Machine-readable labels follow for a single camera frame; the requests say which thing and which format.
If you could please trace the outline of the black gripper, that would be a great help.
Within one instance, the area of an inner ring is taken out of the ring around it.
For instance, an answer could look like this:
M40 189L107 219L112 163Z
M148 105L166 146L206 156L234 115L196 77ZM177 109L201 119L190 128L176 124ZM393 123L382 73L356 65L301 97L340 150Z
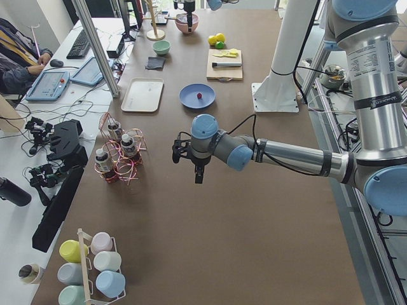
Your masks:
M202 184L204 179L205 165L195 165L195 183Z
M188 24L188 32L192 31L193 25L193 14L195 10L195 0L184 0L184 11L186 13L187 24Z

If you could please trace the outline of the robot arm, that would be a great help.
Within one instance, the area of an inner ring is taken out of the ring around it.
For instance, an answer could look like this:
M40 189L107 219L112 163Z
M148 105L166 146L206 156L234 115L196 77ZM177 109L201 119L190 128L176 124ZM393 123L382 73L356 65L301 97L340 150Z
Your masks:
M215 156L236 170L253 160L332 177L360 190L378 211L406 215L406 129L390 39L397 26L395 1L328 4L325 39L347 56L360 151L335 153L233 137L218 127L215 117L201 114L191 126L190 158L207 163Z
M223 4L236 4L239 0L236 1L227 1L227 0L207 0L207 4L212 11L220 9ZM195 11L196 4L195 0L183 0L181 1L183 4L183 10L186 12L186 19L188 24L188 32L191 32L192 25L193 25L193 12Z

